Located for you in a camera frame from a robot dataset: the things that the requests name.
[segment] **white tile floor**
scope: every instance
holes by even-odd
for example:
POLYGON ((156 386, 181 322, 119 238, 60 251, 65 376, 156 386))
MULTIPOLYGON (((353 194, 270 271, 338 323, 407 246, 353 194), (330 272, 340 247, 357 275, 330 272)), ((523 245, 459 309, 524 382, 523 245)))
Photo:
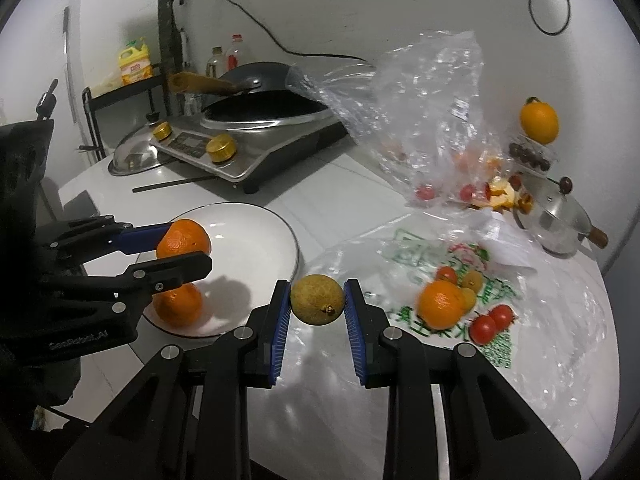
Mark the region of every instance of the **white tile floor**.
MULTIPOLYGON (((87 355, 81 359, 81 379, 73 397, 56 409, 93 422, 140 371, 142 362, 129 345, 87 355)), ((46 428, 60 428, 64 420, 46 412, 46 428)))

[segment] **gold knob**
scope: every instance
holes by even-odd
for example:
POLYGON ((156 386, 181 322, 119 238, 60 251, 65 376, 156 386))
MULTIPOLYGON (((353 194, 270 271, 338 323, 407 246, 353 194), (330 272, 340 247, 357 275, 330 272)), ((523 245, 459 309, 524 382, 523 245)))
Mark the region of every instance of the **gold knob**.
POLYGON ((225 162, 236 154, 236 142, 229 134, 219 134, 207 143, 207 153, 213 162, 225 162))
POLYGON ((171 132, 171 125, 164 122, 162 124, 158 124, 158 126, 154 128, 154 137, 158 140, 164 140, 171 135, 171 132))

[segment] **yellow bottle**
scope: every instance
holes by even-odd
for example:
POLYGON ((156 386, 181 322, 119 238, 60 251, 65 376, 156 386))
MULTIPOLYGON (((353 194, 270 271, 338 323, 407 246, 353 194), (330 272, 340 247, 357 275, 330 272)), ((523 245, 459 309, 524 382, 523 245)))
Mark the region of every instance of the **yellow bottle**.
POLYGON ((127 44, 126 49, 118 56, 118 65, 125 85, 141 81, 154 74, 149 59, 149 47, 146 46, 144 38, 127 44))

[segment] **chopstick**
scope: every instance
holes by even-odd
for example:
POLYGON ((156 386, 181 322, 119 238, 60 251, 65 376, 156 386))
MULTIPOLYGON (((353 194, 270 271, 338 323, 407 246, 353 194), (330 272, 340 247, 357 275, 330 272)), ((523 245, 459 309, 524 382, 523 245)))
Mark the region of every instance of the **chopstick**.
POLYGON ((179 186, 180 184, 190 184, 191 182, 200 182, 201 180, 211 180, 218 178, 217 175, 196 176, 193 178, 184 178, 182 180, 172 180, 171 182, 161 182, 160 184, 150 184, 149 186, 135 187, 131 191, 140 193, 142 191, 151 191, 153 189, 162 189, 163 187, 179 186))

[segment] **plate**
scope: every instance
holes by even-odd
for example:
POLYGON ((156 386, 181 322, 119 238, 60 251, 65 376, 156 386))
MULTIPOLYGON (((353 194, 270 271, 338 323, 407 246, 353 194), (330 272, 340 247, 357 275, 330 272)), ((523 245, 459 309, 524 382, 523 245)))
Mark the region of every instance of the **plate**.
MULTIPOLYGON (((298 267, 298 244, 291 227, 276 213, 239 202, 204 205, 174 218, 191 219, 207 231, 213 268, 194 282, 202 293, 200 318, 174 328, 158 317, 153 305, 144 316, 164 332, 181 337, 219 335, 246 323, 249 313, 271 301, 277 280, 292 280, 298 267)), ((139 262, 156 259, 140 253, 139 262)))

